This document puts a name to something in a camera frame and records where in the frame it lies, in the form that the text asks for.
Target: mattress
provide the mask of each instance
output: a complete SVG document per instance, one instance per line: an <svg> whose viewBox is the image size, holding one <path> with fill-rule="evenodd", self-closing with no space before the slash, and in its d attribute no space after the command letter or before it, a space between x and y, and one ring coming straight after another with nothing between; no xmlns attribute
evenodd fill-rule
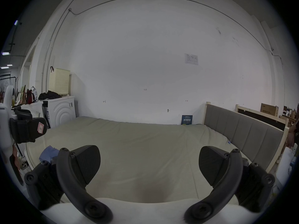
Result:
<svg viewBox="0 0 299 224"><path fill-rule="evenodd" d="M94 198L138 203L205 198L212 187L198 166L200 149L208 145L230 152L235 148L225 136L205 125L126 123L90 117L48 129L35 143L27 143L32 167L40 163L39 156L49 145L69 150L96 145L101 164L86 191ZM230 203L238 204L235 197Z"/></svg>

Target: gray upholstered headboard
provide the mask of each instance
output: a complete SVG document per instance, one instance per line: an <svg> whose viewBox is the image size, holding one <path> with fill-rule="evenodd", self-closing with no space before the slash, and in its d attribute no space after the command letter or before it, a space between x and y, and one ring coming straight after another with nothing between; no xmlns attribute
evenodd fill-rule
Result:
<svg viewBox="0 0 299 224"><path fill-rule="evenodd" d="M257 162L267 172L284 134L255 118L210 104L206 105L204 125L226 136L250 161Z"/></svg>

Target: laundry basket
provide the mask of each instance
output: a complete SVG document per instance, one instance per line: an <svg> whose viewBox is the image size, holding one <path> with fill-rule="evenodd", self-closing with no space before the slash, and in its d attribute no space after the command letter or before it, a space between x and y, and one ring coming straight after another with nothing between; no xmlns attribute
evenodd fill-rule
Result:
<svg viewBox="0 0 299 224"><path fill-rule="evenodd" d="M70 71L60 68L50 67L49 91L56 92L59 95L67 95L69 93Z"/></svg>

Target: white washing machine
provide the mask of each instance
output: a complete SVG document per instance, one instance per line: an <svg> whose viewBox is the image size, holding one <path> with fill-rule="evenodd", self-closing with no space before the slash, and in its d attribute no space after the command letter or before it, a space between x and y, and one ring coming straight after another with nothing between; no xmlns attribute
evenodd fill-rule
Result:
<svg viewBox="0 0 299 224"><path fill-rule="evenodd" d="M76 118L74 98L75 96L64 96L58 99L41 100L44 106L47 106L44 107L45 116L51 128Z"/></svg>

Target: red label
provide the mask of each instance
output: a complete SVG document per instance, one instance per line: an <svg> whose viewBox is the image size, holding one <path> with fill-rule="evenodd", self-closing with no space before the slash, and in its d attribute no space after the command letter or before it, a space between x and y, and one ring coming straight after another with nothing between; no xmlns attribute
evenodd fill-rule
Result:
<svg viewBox="0 0 299 224"><path fill-rule="evenodd" d="M44 130L44 125L41 122L39 122L37 126L37 132L43 133L43 130Z"/></svg>

